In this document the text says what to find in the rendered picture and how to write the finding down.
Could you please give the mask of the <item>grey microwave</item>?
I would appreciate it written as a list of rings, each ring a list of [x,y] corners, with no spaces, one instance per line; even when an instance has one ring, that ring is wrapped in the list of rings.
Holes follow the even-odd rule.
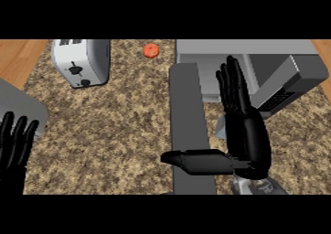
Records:
[[[250,105],[269,118],[329,77],[306,39],[179,39],[176,61],[194,63],[202,100],[219,101],[215,71],[227,57],[238,61]]]

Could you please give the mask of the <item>pale blue-white milk carton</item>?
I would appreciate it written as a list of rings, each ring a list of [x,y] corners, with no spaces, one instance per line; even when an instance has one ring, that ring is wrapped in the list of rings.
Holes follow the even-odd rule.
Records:
[[[215,137],[218,139],[227,140],[227,134],[225,134],[225,118],[224,115],[219,116],[216,125],[215,125]]]

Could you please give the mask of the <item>grey appliance with rounded corner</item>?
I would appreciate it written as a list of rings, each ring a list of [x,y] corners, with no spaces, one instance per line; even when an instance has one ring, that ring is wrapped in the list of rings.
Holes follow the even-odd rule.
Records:
[[[48,121],[46,108],[35,98],[0,78],[0,120],[2,120],[5,112],[13,112],[14,119],[24,116],[27,122],[39,121],[35,131],[35,137],[39,137]]]

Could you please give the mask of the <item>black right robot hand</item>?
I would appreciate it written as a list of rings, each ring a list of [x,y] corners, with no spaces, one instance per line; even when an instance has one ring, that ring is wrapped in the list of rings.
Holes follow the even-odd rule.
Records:
[[[237,59],[215,71],[224,107],[227,149],[188,149],[163,152],[160,162],[178,167],[190,176],[230,175],[261,180],[268,176],[271,146],[264,120],[250,105],[241,67]]]

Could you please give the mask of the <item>silver toaster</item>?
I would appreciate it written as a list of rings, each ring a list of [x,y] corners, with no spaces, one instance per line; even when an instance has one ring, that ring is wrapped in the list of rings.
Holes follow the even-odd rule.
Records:
[[[109,80],[110,40],[54,39],[51,60],[73,89],[103,85]]]

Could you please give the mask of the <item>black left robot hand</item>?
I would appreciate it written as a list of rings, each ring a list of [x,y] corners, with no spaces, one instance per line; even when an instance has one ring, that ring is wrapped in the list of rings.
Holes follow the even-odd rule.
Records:
[[[26,123],[24,116],[14,119],[13,112],[5,112],[0,120],[0,196],[23,193],[26,163],[38,126],[39,121]]]

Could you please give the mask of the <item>orange-red round fruit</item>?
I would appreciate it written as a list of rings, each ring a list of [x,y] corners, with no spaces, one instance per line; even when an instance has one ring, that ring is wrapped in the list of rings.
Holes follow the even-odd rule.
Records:
[[[142,55],[145,58],[153,59],[159,55],[159,47],[150,43],[142,47]]]

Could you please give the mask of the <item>dark grey microwave door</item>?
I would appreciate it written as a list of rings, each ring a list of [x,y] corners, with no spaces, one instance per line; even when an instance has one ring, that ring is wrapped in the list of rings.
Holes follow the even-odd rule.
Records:
[[[171,66],[168,87],[171,150],[209,149],[196,63],[178,63]],[[173,166],[172,194],[213,195],[213,176],[187,175]]]

